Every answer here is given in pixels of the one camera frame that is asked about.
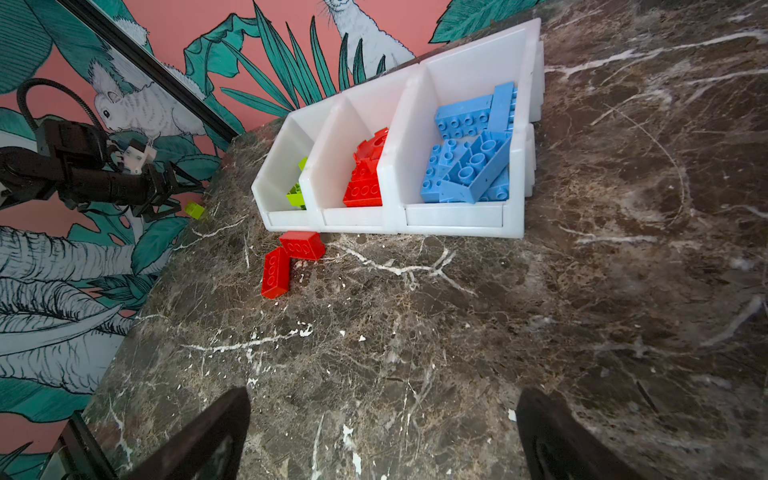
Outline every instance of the marble countertop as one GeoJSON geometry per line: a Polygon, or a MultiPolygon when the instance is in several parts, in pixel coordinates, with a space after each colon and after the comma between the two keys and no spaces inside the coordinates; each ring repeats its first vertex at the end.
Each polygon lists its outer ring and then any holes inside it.
{"type": "Polygon", "coordinates": [[[649,479],[764,478],[768,6],[553,0],[473,38],[535,16],[525,238],[324,234],[265,299],[280,123],[242,136],[85,411],[119,472],[246,385],[241,478],[527,478],[539,386],[649,479]]]}

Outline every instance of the red lego brick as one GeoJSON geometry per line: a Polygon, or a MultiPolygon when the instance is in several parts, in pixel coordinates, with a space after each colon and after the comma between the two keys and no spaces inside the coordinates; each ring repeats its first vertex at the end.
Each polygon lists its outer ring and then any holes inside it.
{"type": "Polygon", "coordinates": [[[379,191],[379,178],[353,180],[346,186],[344,204],[347,207],[381,207],[382,194],[379,191]]]}
{"type": "Polygon", "coordinates": [[[277,247],[264,258],[264,278],[261,295],[276,299],[288,291],[290,283],[290,257],[282,247],[277,247]]]}
{"type": "Polygon", "coordinates": [[[326,246],[317,232],[285,232],[280,242],[291,258],[317,261],[326,254],[326,246]]]}
{"type": "Polygon", "coordinates": [[[382,156],[388,128],[376,132],[372,139],[357,146],[354,154],[355,170],[352,179],[344,193],[344,204],[347,207],[381,207],[382,195],[379,190],[379,175],[376,167],[382,156]]]}

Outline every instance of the painted animal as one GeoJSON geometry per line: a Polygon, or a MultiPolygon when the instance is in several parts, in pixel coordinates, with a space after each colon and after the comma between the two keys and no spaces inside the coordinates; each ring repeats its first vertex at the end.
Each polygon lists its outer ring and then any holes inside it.
{"type": "MultiPolygon", "coordinates": [[[[146,45],[147,31],[135,22],[120,20],[118,25],[139,45],[146,45]]],[[[171,97],[160,85],[110,47],[112,67],[136,91],[123,94],[104,66],[91,63],[91,85],[96,90],[94,106],[104,126],[112,131],[134,130],[143,133],[152,145],[158,137],[191,134],[205,135],[203,122],[171,97]]],[[[200,99],[200,88],[176,68],[164,65],[177,80],[200,99]]]]}
{"type": "Polygon", "coordinates": [[[366,78],[376,74],[376,68],[382,55],[386,59],[387,69],[405,63],[414,58],[413,53],[390,34],[379,30],[379,26],[355,3],[355,0],[324,0],[339,35],[349,34],[347,61],[352,67],[358,41],[362,38],[362,59],[366,69],[366,78]]]}

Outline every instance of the painted leaf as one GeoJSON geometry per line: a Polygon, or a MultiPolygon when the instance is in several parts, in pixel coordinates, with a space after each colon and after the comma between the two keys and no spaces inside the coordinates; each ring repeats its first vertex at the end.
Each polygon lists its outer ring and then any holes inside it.
{"type": "Polygon", "coordinates": [[[27,125],[24,116],[10,108],[0,108],[0,131],[7,131],[10,134],[29,140],[35,139],[35,134],[32,133],[32,129],[27,125]]]}
{"type": "Polygon", "coordinates": [[[259,98],[256,95],[248,94],[244,91],[233,90],[232,88],[222,87],[221,91],[239,101],[241,104],[248,105],[251,108],[256,108],[258,111],[268,113],[271,115],[277,115],[278,117],[284,117],[290,112],[278,104],[274,104],[271,101],[259,98]]]}
{"type": "Polygon", "coordinates": [[[18,379],[0,379],[0,412],[18,413],[32,422],[58,422],[82,410],[90,395],[78,395],[64,389],[18,379]]]}
{"type": "Polygon", "coordinates": [[[53,41],[24,0],[0,2],[0,38],[0,94],[7,94],[35,76],[53,41]]]}
{"type": "MultiPolygon", "coordinates": [[[[176,165],[191,175],[195,180],[203,181],[210,178],[219,170],[221,159],[213,155],[194,154],[182,157],[176,165]]],[[[187,180],[179,177],[179,183],[187,180]]]]}
{"type": "Polygon", "coordinates": [[[61,55],[81,77],[90,82],[91,62],[98,61],[118,81],[123,93],[133,91],[131,84],[124,81],[112,67],[112,59],[104,47],[104,42],[93,30],[80,22],[56,0],[25,1],[53,39],[61,55]]]}
{"type": "Polygon", "coordinates": [[[429,43],[456,41],[543,0],[451,0],[429,43]]]}
{"type": "Polygon", "coordinates": [[[288,99],[285,95],[283,95],[283,92],[280,91],[280,89],[277,87],[277,85],[272,82],[269,77],[267,77],[264,72],[262,72],[251,60],[249,60],[245,55],[241,54],[238,50],[235,49],[235,47],[230,46],[227,43],[224,43],[229,49],[232,51],[232,55],[237,57],[237,60],[240,61],[241,64],[245,67],[246,71],[250,74],[251,77],[256,81],[257,84],[268,94],[270,97],[274,98],[279,104],[284,106],[288,110],[294,110],[294,106],[288,102],[288,99]]]}
{"type": "Polygon", "coordinates": [[[149,223],[131,258],[134,273],[140,273],[160,258],[188,223],[189,219],[183,217],[166,217],[149,223]]]}
{"type": "Polygon", "coordinates": [[[122,209],[117,208],[113,204],[105,204],[102,202],[93,202],[88,208],[89,210],[98,210],[103,214],[96,214],[94,212],[86,212],[84,215],[96,223],[98,231],[94,232],[88,228],[83,227],[79,223],[72,225],[69,229],[67,238],[69,240],[78,242],[90,242],[98,245],[106,245],[113,247],[118,245],[110,234],[115,235],[125,245],[132,244],[134,242],[134,232],[130,227],[126,227],[120,222],[120,215],[122,209]]]}
{"type": "Polygon", "coordinates": [[[261,32],[261,43],[264,46],[264,52],[266,53],[267,60],[270,61],[272,69],[277,74],[277,78],[280,83],[283,84],[283,88],[287,92],[293,104],[299,106],[299,98],[296,96],[295,90],[301,88],[300,85],[294,86],[293,80],[289,72],[286,59],[280,54],[280,47],[277,46],[276,35],[272,35],[269,26],[267,25],[267,19],[264,18],[263,13],[259,9],[256,3],[253,3],[253,8],[256,10],[256,21],[261,32]]]}
{"type": "Polygon", "coordinates": [[[349,74],[346,72],[346,44],[349,42],[349,34],[345,33],[339,49],[339,91],[349,88],[349,74]]]}
{"type": "Polygon", "coordinates": [[[7,467],[5,474],[13,480],[37,480],[43,467],[48,462],[48,453],[19,455],[7,467]]]}
{"type": "Polygon", "coordinates": [[[379,66],[376,67],[376,74],[381,75],[386,71],[386,55],[382,55],[382,59],[379,60],[379,66]]]}
{"type": "Polygon", "coordinates": [[[239,51],[243,47],[244,35],[253,38],[260,37],[256,20],[254,18],[240,18],[233,13],[216,28],[196,38],[184,49],[186,68],[184,74],[191,78],[208,98],[214,90],[214,84],[208,78],[209,72],[228,78],[232,78],[238,73],[237,58],[223,43],[226,42],[239,51]]]}
{"type": "Polygon", "coordinates": [[[357,49],[355,50],[355,61],[352,63],[352,80],[355,85],[366,80],[366,66],[362,62],[362,38],[357,42],[357,49]]]}
{"type": "Polygon", "coordinates": [[[320,93],[320,89],[317,86],[315,75],[310,70],[310,64],[306,63],[304,52],[301,51],[299,43],[296,41],[296,38],[293,37],[293,32],[290,31],[288,22],[286,22],[286,28],[288,28],[288,36],[290,37],[290,44],[293,48],[293,59],[296,60],[296,65],[298,66],[296,73],[299,75],[300,80],[306,85],[306,93],[311,97],[312,103],[321,101],[323,95],[320,93]]]}
{"type": "Polygon", "coordinates": [[[323,86],[323,91],[326,92],[326,97],[335,95],[336,87],[333,86],[331,74],[328,71],[328,64],[326,63],[326,56],[323,55],[320,41],[317,39],[314,15],[312,16],[312,23],[310,23],[310,42],[312,43],[312,58],[315,59],[315,69],[317,70],[317,76],[320,78],[320,84],[323,86]]]}

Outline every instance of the blue lego brick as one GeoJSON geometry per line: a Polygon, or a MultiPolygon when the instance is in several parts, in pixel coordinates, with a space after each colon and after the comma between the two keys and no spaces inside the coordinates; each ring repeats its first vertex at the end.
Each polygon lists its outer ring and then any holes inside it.
{"type": "Polygon", "coordinates": [[[443,140],[480,134],[488,127],[493,95],[477,97],[437,110],[435,124],[443,140]]]}
{"type": "Polygon", "coordinates": [[[508,167],[511,139],[512,134],[508,132],[482,132],[448,170],[448,179],[441,179],[440,202],[476,203],[508,167]]]}
{"type": "Polygon", "coordinates": [[[500,202],[509,199],[509,166],[496,177],[491,186],[480,196],[481,202],[500,202]]]}
{"type": "Polygon", "coordinates": [[[469,149],[469,142],[458,142],[450,139],[441,145],[432,147],[427,171],[422,182],[421,195],[427,204],[440,201],[440,182],[447,179],[451,166],[469,149]]]}
{"type": "Polygon", "coordinates": [[[489,131],[510,131],[515,121],[518,89],[513,81],[498,85],[493,91],[493,103],[488,119],[489,131]]]}

